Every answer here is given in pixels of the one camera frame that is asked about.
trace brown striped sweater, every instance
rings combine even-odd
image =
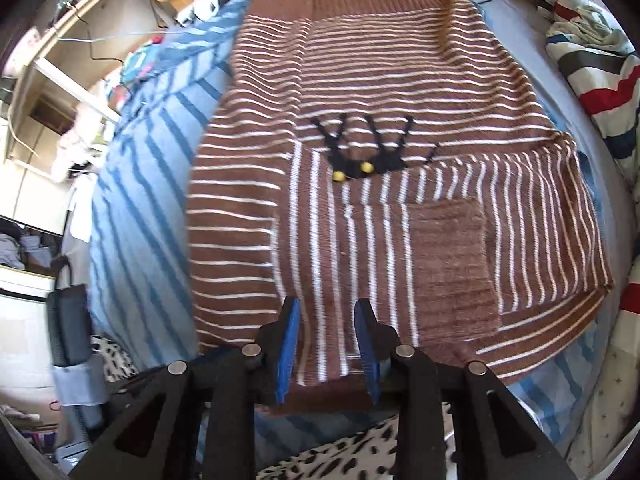
[[[253,0],[234,81],[194,160],[202,349],[302,302],[299,384],[360,370],[357,298],[436,360],[505,381],[575,340],[612,285],[574,140],[467,0]],[[318,118],[354,160],[373,115],[408,168],[332,182]],[[433,158],[434,146],[438,147]]]

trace leopard print fabric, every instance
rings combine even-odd
[[[458,477],[452,461],[455,452],[453,420],[443,404],[446,436],[447,480]],[[398,445],[398,416],[370,430],[319,446],[260,471],[257,480],[392,480]]]
[[[115,341],[100,335],[92,335],[91,347],[104,360],[104,378],[107,382],[114,383],[138,373],[129,354]]]

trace metal screw head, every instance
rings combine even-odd
[[[471,361],[468,368],[473,375],[484,375],[487,370],[486,365],[480,361]]]
[[[174,361],[166,368],[171,375],[182,375],[187,371],[187,363],[184,361]]]
[[[396,354],[400,357],[413,357],[415,354],[415,349],[411,345],[398,345],[396,346]]]
[[[262,348],[257,343],[249,343],[242,347],[242,354],[247,357],[256,357],[260,355],[260,352],[262,352]]]

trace yellow bead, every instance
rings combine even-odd
[[[360,165],[360,169],[362,170],[363,173],[373,173],[373,170],[375,168],[373,167],[373,164],[371,164],[370,162],[363,162]]]

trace white cabinet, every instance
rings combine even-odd
[[[10,135],[6,124],[0,124],[0,145],[4,145],[5,135]],[[12,158],[0,162],[0,215],[37,229],[63,233],[70,185],[56,184],[40,174],[50,173],[59,138],[34,119],[25,119],[20,140],[38,156],[15,143]],[[27,170],[25,164],[36,172]]]
[[[58,414],[49,408],[56,393],[44,303],[53,279],[0,267],[0,288],[0,404],[55,422]],[[9,297],[6,291],[33,299]]]

